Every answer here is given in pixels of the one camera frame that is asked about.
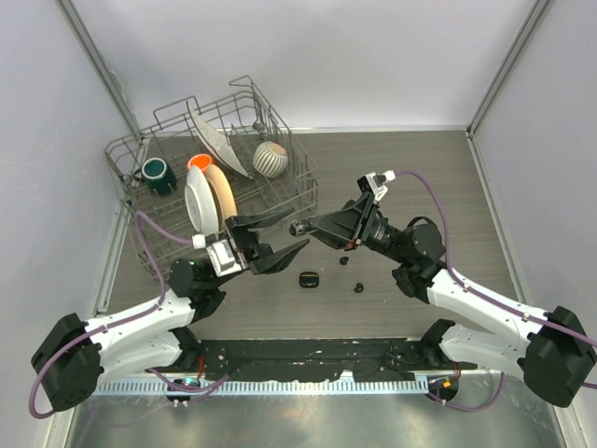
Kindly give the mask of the glossy black charging case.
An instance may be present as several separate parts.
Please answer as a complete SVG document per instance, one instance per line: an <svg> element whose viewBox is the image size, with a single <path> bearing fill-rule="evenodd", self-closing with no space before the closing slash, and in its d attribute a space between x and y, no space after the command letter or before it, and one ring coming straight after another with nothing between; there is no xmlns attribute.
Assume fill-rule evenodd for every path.
<svg viewBox="0 0 597 448"><path fill-rule="evenodd" d="M303 272L299 275L298 283L303 288L316 288L320 284L320 276L316 272Z"/></svg>

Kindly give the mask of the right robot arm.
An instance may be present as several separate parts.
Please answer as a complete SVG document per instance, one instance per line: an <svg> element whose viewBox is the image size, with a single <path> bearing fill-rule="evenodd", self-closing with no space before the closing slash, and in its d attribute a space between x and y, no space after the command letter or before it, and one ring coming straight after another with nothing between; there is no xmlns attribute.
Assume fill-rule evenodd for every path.
<svg viewBox="0 0 597 448"><path fill-rule="evenodd" d="M451 361L486 366L521 379L539 398L565 408L596 365L596 352L575 313L525 305L465 278L449 264L441 233L427 217L399 230L382 215L374 196L364 193L341 210L292 224L291 232L309 233L338 250L365 246L397 262L392 276L406 296L483 328L437 322L421 346L431 368Z"/></svg>

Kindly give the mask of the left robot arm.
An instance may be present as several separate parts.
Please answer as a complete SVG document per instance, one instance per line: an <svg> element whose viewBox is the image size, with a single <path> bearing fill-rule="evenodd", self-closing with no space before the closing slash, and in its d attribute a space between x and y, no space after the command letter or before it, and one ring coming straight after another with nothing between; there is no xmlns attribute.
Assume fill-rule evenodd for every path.
<svg viewBox="0 0 597 448"><path fill-rule="evenodd" d="M209 231L199 226L179 237L146 213L146 223L167 239L201 251L197 259L176 259L168 275L157 275L158 297L121 312L84 320L76 313L61 317L31 358L36 373L29 412L37 419L64 412L85 401L97 387L138 371L173 366L191 371L199 359L190 325L212 315L225 299L221 286L250 272L285 270L309 242L300 240L273 251L258 232L293 214L293 209L232 216Z"/></svg>

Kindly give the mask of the dusty black oval case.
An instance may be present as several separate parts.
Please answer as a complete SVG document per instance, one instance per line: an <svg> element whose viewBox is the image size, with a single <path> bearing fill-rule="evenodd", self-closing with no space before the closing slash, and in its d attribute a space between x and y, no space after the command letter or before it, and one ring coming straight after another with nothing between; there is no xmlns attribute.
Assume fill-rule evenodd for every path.
<svg viewBox="0 0 597 448"><path fill-rule="evenodd" d="M294 237L300 237L314 231L309 219L298 219L290 223L289 233Z"/></svg>

